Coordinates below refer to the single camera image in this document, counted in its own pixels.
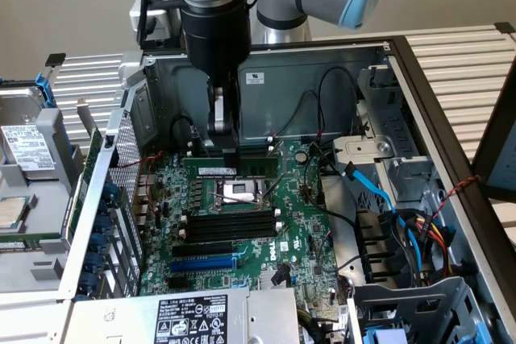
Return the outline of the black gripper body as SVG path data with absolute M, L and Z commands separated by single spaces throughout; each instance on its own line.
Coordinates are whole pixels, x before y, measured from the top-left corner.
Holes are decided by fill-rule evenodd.
M 211 80 L 225 79 L 247 59 L 251 32 L 246 0 L 216 7 L 183 6 L 181 20 L 189 60 Z

